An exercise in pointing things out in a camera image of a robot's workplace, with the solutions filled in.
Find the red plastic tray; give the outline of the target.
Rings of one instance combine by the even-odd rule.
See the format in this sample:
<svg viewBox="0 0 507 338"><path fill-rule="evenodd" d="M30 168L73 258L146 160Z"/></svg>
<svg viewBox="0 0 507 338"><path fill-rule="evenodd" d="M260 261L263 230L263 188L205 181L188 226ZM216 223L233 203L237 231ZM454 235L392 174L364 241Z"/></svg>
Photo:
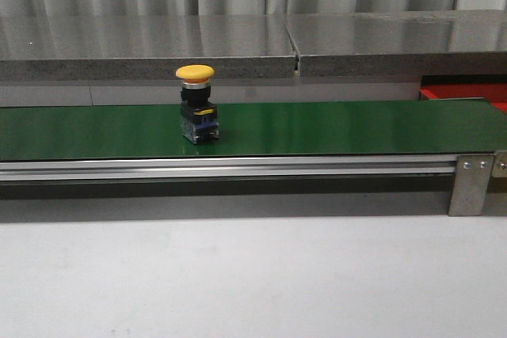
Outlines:
<svg viewBox="0 0 507 338"><path fill-rule="evenodd" d="M474 103L473 114L479 116L506 116L506 84L436 84L423 85L420 101L465 101Z"/></svg>

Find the steel conveyor leg bracket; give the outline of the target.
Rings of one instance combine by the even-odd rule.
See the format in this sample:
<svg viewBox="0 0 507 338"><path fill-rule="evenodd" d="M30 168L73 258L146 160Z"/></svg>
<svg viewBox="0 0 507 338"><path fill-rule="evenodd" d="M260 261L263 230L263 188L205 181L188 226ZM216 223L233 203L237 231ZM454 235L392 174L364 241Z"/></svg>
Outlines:
<svg viewBox="0 0 507 338"><path fill-rule="evenodd" d="M456 161L456 174L448 215L479 216L494 163L492 154L461 155Z"/></svg>

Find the steel conveyor end bracket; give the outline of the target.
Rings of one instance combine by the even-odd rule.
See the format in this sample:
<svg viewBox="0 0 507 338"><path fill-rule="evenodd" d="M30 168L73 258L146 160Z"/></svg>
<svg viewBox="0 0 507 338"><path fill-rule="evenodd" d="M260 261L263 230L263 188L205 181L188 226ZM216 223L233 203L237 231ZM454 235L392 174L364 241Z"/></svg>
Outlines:
<svg viewBox="0 0 507 338"><path fill-rule="evenodd" d="M494 178L507 177L507 151L501 150L494 154L494 164L491 176Z"/></svg>

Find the aluminium conveyor frame rail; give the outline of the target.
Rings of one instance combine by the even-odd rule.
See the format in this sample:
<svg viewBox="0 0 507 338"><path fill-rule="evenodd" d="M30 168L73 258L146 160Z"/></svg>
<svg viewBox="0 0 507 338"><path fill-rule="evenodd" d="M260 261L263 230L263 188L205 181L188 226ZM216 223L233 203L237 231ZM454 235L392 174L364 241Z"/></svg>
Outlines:
<svg viewBox="0 0 507 338"><path fill-rule="evenodd" d="M1 181L454 173L454 154L9 161Z"/></svg>

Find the grey stone countertop slab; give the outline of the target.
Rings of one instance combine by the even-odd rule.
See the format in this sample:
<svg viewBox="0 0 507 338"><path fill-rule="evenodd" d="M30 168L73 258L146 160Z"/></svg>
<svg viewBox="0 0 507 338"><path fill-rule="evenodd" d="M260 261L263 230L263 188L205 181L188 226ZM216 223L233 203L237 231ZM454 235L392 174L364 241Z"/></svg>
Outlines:
<svg viewBox="0 0 507 338"><path fill-rule="evenodd" d="M280 16L4 17L3 81L162 80L204 64L217 78L290 78Z"/></svg>
<svg viewBox="0 0 507 338"><path fill-rule="evenodd" d="M303 77L506 72L500 10L288 15Z"/></svg>

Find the green conveyor belt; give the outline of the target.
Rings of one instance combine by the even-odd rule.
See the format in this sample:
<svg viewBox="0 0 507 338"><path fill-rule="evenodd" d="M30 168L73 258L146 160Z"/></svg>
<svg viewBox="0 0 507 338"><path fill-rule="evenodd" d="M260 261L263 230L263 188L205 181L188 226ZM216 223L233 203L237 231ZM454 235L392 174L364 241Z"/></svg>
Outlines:
<svg viewBox="0 0 507 338"><path fill-rule="evenodd" d="M1 110L1 159L452 154L506 148L506 115L480 100L221 104L219 139L194 145L175 104Z"/></svg>

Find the grey stone countertop right slab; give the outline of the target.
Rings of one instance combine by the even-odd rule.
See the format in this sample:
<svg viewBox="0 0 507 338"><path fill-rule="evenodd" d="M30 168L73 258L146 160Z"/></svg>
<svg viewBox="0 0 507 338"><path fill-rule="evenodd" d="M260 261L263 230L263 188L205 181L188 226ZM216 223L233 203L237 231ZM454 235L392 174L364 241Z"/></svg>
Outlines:
<svg viewBox="0 0 507 338"><path fill-rule="evenodd" d="M506 72L500 10L288 15L303 77Z"/></svg>

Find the grey stone countertop left slab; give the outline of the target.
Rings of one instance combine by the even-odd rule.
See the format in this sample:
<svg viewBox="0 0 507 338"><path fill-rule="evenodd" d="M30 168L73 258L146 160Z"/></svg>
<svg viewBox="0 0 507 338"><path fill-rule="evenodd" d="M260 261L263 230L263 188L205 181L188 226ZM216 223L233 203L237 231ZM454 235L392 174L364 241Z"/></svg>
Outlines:
<svg viewBox="0 0 507 338"><path fill-rule="evenodd" d="M204 64L217 78L290 78L280 16L4 17L3 81L162 80Z"/></svg>

